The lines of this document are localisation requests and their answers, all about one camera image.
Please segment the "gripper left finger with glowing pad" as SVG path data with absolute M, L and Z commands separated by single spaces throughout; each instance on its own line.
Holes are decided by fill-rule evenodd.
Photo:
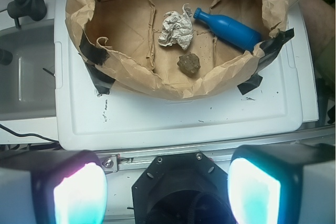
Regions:
M 1 223 L 102 223 L 107 194 L 92 151 L 1 153 Z

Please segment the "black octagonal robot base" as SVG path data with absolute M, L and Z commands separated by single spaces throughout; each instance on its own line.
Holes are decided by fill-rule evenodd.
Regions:
M 236 223 L 227 179 L 202 152 L 158 156 L 132 185 L 135 223 Z

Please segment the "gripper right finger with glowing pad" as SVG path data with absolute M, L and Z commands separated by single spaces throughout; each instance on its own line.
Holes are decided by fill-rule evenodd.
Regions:
M 335 223 L 335 146 L 241 145 L 227 191 L 238 223 Z

